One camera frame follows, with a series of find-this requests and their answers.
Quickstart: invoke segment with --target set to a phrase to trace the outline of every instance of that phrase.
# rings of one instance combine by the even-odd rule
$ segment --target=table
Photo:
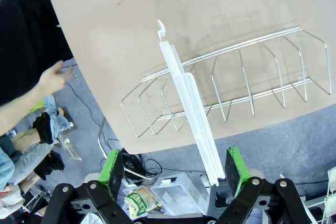
[[[188,124],[177,132],[170,123],[158,135],[147,131],[137,138],[120,106],[121,100],[146,76],[165,69],[159,48],[158,26],[161,20],[167,38],[176,46],[183,61],[238,42],[300,26],[322,38],[328,45],[331,79],[334,80],[336,45],[335,0],[51,0],[73,55],[95,99],[113,131],[126,150],[145,153],[194,143]],[[323,45],[300,37],[293,39],[303,48],[304,64],[309,77],[323,88],[328,87]],[[244,51],[244,66],[251,93],[279,85],[271,57],[260,48]],[[298,76],[299,60],[295,48],[280,42],[275,52],[282,53],[281,67],[286,82]],[[218,63],[221,76],[220,94],[225,100],[246,96],[239,57],[225,56]],[[198,89],[204,105],[216,101],[209,73],[213,61],[195,68]],[[165,114],[159,90],[167,76],[144,92],[143,103],[151,118]],[[181,109],[174,87],[166,88],[175,111]],[[248,102],[235,104],[224,122],[219,109],[209,113],[214,138],[221,138],[270,126],[332,105],[336,96],[327,95],[314,83],[307,86],[304,102],[295,89],[286,90],[286,108],[273,95],[254,101],[255,116]],[[137,96],[126,102],[136,129],[148,125],[137,103]]]

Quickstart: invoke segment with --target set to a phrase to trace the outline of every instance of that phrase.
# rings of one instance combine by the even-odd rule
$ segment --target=metal dish rack
[[[305,64],[304,64],[304,61],[303,61],[303,57],[302,57],[302,53],[301,53],[301,50],[300,48],[290,39],[288,39],[286,37],[286,35],[288,34],[293,34],[293,33],[298,33],[298,32],[301,32],[301,33],[305,33],[306,35],[320,41],[323,46],[324,46],[324,49],[325,49],[325,58],[326,58],[326,63],[327,63],[327,72],[328,72],[328,78],[329,78],[329,90],[325,90],[324,88],[322,88],[318,83],[316,83],[314,80],[312,80],[311,78],[309,78],[308,76],[306,76],[305,74]],[[271,39],[274,39],[274,38],[282,38],[284,41],[286,41],[288,43],[288,45],[292,46],[296,51],[297,51],[297,54],[298,54],[298,58],[300,60],[300,65],[301,65],[301,70],[302,70],[302,80],[300,81],[297,81],[297,82],[292,82],[292,83],[289,83],[287,85],[283,85],[283,81],[282,81],[282,76],[281,76],[281,69],[280,69],[280,66],[279,66],[279,63],[278,63],[278,59],[276,57],[276,55],[271,51],[271,49],[269,47],[267,47],[265,44],[264,44],[264,41],[266,40],[271,40]],[[270,89],[268,91],[264,91],[264,92],[260,92],[260,93],[255,93],[255,94],[252,94],[251,91],[250,91],[250,86],[249,86],[249,82],[248,82],[248,78],[247,78],[247,75],[246,75],[246,71],[245,71],[245,67],[244,67],[244,62],[243,62],[243,59],[242,59],[242,53],[240,51],[241,48],[244,48],[244,47],[248,47],[248,46],[251,46],[251,45],[254,45],[254,44],[257,44],[257,43],[260,43],[268,52],[269,52],[269,55],[271,57],[273,57],[274,61],[275,61],[275,65],[277,67],[277,72],[278,72],[278,78],[279,78],[279,87],[277,88],[274,88],[274,89]],[[238,98],[238,99],[233,99],[233,100],[229,100],[229,101],[223,101],[221,99],[221,96],[218,92],[218,89],[217,89],[217,85],[216,85],[216,78],[214,76],[214,71],[215,71],[215,67],[216,67],[216,63],[217,63],[217,59],[219,56],[225,54],[225,53],[228,53],[228,52],[231,52],[231,51],[234,51],[234,50],[238,50],[238,53],[239,53],[239,58],[240,58],[240,64],[241,64],[241,72],[244,76],[244,80],[245,80],[245,84],[246,84],[246,90],[247,90],[247,94],[248,96],[246,97],[241,97],[241,98]],[[218,103],[217,104],[212,104],[212,105],[207,105],[204,107],[204,110],[206,111],[206,115],[209,114],[210,110],[213,110],[213,109],[220,109],[221,110],[221,113],[222,113],[222,116],[223,116],[223,119],[224,121],[226,122],[228,120],[228,116],[229,116],[229,112],[230,112],[230,109],[231,109],[231,106],[233,104],[237,104],[237,103],[241,103],[241,102],[249,102],[250,106],[251,106],[251,112],[253,115],[255,115],[255,108],[254,108],[254,103],[253,101],[255,99],[258,99],[258,98],[262,98],[262,97],[265,97],[267,95],[271,95],[271,94],[275,94],[275,93],[281,93],[281,96],[282,96],[282,101],[280,101],[278,98],[278,101],[280,102],[281,106],[283,108],[286,107],[286,99],[285,99],[285,91],[288,90],[288,89],[296,89],[297,90],[297,87],[298,86],[303,86],[303,89],[304,89],[304,96],[300,95],[300,93],[298,92],[298,94],[301,96],[301,98],[304,100],[304,102],[307,102],[307,83],[310,83],[310,82],[314,82],[321,90],[323,90],[325,93],[327,94],[331,94],[331,73],[330,73],[330,62],[329,62],[329,56],[328,56],[328,52],[327,52],[327,46],[325,44],[325,42],[307,32],[307,31],[304,31],[302,28],[300,27],[295,27],[295,28],[292,28],[292,29],[287,29],[287,30],[283,30],[283,31],[279,31],[279,32],[276,32],[276,33],[273,33],[273,34],[269,34],[269,35],[265,35],[265,36],[261,36],[261,37],[258,37],[258,38],[255,38],[255,39],[251,39],[251,40],[247,40],[245,42],[241,42],[241,43],[238,43],[238,44],[235,44],[235,45],[232,45],[232,46],[229,46],[229,47],[225,47],[223,49],[220,49],[220,50],[217,50],[217,51],[214,51],[214,52],[210,52],[208,54],[205,54],[205,55],[202,55],[202,56],[199,56],[199,57],[196,57],[194,59],[191,59],[191,60],[188,60],[188,61],[185,61],[182,63],[182,66],[185,67],[185,66],[189,66],[189,65],[192,65],[192,68],[190,70],[190,72],[193,71],[194,67],[196,66],[196,64],[200,61],[204,61],[204,60],[207,60],[209,58],[215,58],[215,61],[214,61],[214,64],[213,64],[213,67],[212,67],[212,73],[211,73],[211,79],[212,79],[212,83],[213,83],[213,88],[214,88],[214,92],[216,94],[216,97],[217,97],[217,100],[218,100]],[[147,76],[145,78],[143,78],[143,80],[135,87],[133,88],[121,101],[121,107],[131,125],[131,128],[134,132],[134,134],[136,135],[136,137],[142,137],[148,130],[151,130],[151,132],[154,134],[154,135],[157,135],[159,134],[168,124],[169,122],[172,121],[173,125],[174,125],[174,128],[175,130],[177,131],[180,131],[182,129],[182,127],[185,125],[187,119],[185,119],[183,121],[183,123],[181,125],[177,125],[176,121],[175,121],[175,118],[176,117],[179,117],[179,116],[185,116],[185,112],[184,111],[179,111],[179,112],[175,112],[173,113],[171,111],[171,109],[169,108],[168,106],[168,103],[167,103],[167,100],[166,100],[166,97],[165,97],[165,93],[164,93],[164,89],[167,85],[167,83],[171,80],[171,77],[169,77],[165,82],[164,84],[162,85],[161,87],[161,97],[163,99],[163,102],[165,104],[165,107],[168,111],[167,114],[164,114],[164,115],[160,115],[158,116],[153,122],[151,122],[149,120],[149,117],[145,111],[145,108],[144,106],[142,105],[142,101],[141,101],[141,98],[142,98],[142,95],[144,94],[144,92],[162,75],[164,74],[169,74],[169,69],[164,69],[164,70],[161,70],[159,72],[156,72],[150,76]],[[144,115],[144,118],[146,119],[147,123],[148,123],[148,127],[142,131],[141,133],[138,133],[135,128],[134,128],[134,125],[133,123],[131,122],[130,120],[130,117],[127,113],[127,109],[125,108],[125,105],[124,105],[124,101],[129,97],[130,94],[132,94],[133,92],[135,92],[136,90],[138,90],[138,88],[144,84],[144,83],[148,83],[145,88],[143,90],[140,91],[139,95],[138,95],[138,103],[139,103],[139,106],[143,112],[143,115]],[[228,106],[228,112],[225,113],[224,112],[224,107]],[[157,131],[154,130],[153,128],[153,125],[157,122],[157,121],[161,121],[161,120],[166,120],[165,124]]]

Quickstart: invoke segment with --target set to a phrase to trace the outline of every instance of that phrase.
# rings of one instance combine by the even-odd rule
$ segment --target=hand
[[[62,67],[63,61],[59,61],[42,73],[37,86],[43,97],[64,88],[66,81],[72,74],[72,66],[65,73],[61,71]]]

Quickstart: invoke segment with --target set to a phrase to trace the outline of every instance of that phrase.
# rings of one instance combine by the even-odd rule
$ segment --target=wire rack
[[[302,52],[301,52],[300,48],[291,39],[286,37],[287,35],[294,34],[294,33],[304,33],[304,34],[312,37],[313,39],[321,42],[321,45],[323,45],[324,52],[325,52],[325,58],[326,58],[325,60],[326,60],[326,66],[327,66],[328,80],[329,80],[329,87],[328,87],[327,90],[325,90],[323,87],[321,87],[313,79],[309,78],[307,76],[307,74],[305,73],[305,63],[304,63]],[[302,73],[302,78],[300,78],[299,81],[291,82],[287,85],[283,85],[283,80],[282,80],[282,75],[281,75],[281,67],[279,65],[278,58],[277,58],[276,54],[264,43],[264,41],[272,40],[272,39],[275,39],[275,38],[281,38],[282,40],[284,40],[285,43],[287,43],[289,46],[293,47],[293,49],[297,52],[297,57],[298,57],[298,60],[300,62],[301,73]],[[247,77],[247,74],[246,74],[246,71],[245,71],[245,66],[244,66],[244,62],[243,62],[243,58],[242,58],[241,49],[244,48],[244,47],[254,45],[254,44],[261,44],[261,46],[264,47],[264,49],[268,52],[269,56],[273,58],[273,60],[275,62],[276,69],[277,69],[279,86],[277,88],[273,88],[273,89],[270,89],[270,90],[267,90],[267,91],[264,91],[264,92],[252,94],[252,92],[250,90],[248,77]],[[221,98],[221,95],[218,91],[217,84],[216,84],[217,83],[216,82],[216,76],[215,76],[214,72],[215,72],[215,69],[216,69],[216,66],[217,66],[217,59],[219,57],[221,57],[222,55],[224,55],[228,52],[231,52],[231,51],[238,51],[238,55],[239,55],[239,58],[240,58],[241,74],[243,75],[244,80],[245,80],[247,96],[237,98],[237,99],[228,100],[228,101],[224,101]],[[190,69],[190,72],[193,72],[193,70],[194,70],[194,68],[195,68],[195,66],[197,65],[198,62],[205,61],[205,60],[210,59],[210,58],[215,58],[213,66],[212,66],[211,80],[212,80],[212,84],[213,84],[214,93],[216,95],[216,100],[218,101],[218,103],[204,106],[204,110],[206,111],[206,115],[208,115],[210,110],[220,109],[221,113],[222,113],[222,116],[223,116],[223,120],[225,122],[227,122],[227,120],[228,120],[229,113],[230,113],[230,110],[231,110],[231,106],[233,104],[248,102],[250,104],[250,107],[251,107],[252,115],[254,116],[255,115],[254,100],[258,99],[258,98],[268,96],[268,95],[271,95],[271,94],[280,93],[281,94],[281,96],[280,96],[281,99],[277,98],[277,96],[276,96],[276,98],[279,101],[279,103],[281,104],[281,106],[283,108],[285,108],[286,107],[285,91],[289,90],[289,89],[296,89],[296,91],[298,92],[297,87],[299,87],[299,86],[303,86],[304,94],[301,95],[299,92],[298,92],[298,94],[301,96],[301,98],[303,99],[304,102],[307,102],[307,84],[310,83],[310,82],[315,83],[322,91],[324,91],[328,95],[331,95],[331,73],[330,73],[330,62],[329,62],[327,46],[321,38],[307,32],[307,31],[304,31],[301,27],[295,27],[295,28],[291,28],[291,29],[287,29],[287,30],[283,30],[283,31],[278,31],[278,32],[273,33],[273,34],[261,36],[261,37],[255,38],[255,39],[247,40],[245,42],[241,42],[241,43],[229,46],[229,47],[225,47],[225,48],[222,48],[220,50],[213,51],[213,52],[210,52],[208,54],[196,57],[196,58],[188,60],[188,61],[185,61],[185,62],[182,63],[182,66],[186,67],[186,66],[191,65],[192,67]],[[146,112],[146,110],[143,106],[143,102],[142,102],[143,94],[150,86],[152,86],[158,80],[158,78],[160,76],[163,76],[165,74],[170,74],[169,69],[161,70],[159,72],[156,72],[154,74],[151,74],[150,76],[147,76],[147,77],[143,78],[143,80],[136,87],[134,87],[128,94],[126,94],[126,96],[121,101],[121,107],[122,107],[128,121],[129,121],[129,123],[131,125],[131,128],[132,128],[134,134],[136,135],[136,137],[142,137],[149,130],[152,132],[152,134],[157,135],[170,122],[172,122],[176,131],[180,131],[187,121],[187,118],[185,118],[184,121],[182,122],[182,124],[178,125],[175,119],[177,117],[180,117],[180,116],[186,117],[185,112],[184,111],[172,112],[170,107],[168,106],[167,99],[166,99],[166,96],[165,96],[165,88],[166,88],[167,83],[171,81],[171,77],[168,77],[167,80],[163,83],[163,85],[161,87],[161,98],[163,100],[165,108],[167,109],[167,114],[162,114],[162,115],[158,116],[154,121],[150,121],[150,119],[148,117],[148,113]],[[125,108],[126,106],[124,105],[125,100],[128,99],[128,97],[136,91],[140,92],[139,95],[138,95],[138,104],[139,104],[139,107],[141,108],[141,111],[143,112],[144,119],[148,123],[148,127],[145,130],[141,131],[140,133],[135,129],[134,124],[131,122],[131,119],[130,119],[129,114],[127,112],[127,108]],[[228,107],[227,113],[224,112],[224,107]],[[161,126],[158,130],[154,130],[153,125],[156,122],[163,121],[163,120],[166,120],[166,122],[163,124],[163,126]]]

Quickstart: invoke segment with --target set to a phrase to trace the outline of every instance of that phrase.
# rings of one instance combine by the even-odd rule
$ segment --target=white plastic strip
[[[211,185],[218,186],[218,179],[224,179],[225,174],[194,76],[184,72],[175,47],[170,45],[168,41],[164,41],[165,27],[163,23],[160,20],[158,23],[160,30],[157,33],[160,39],[160,48],[186,113],[209,182]]]

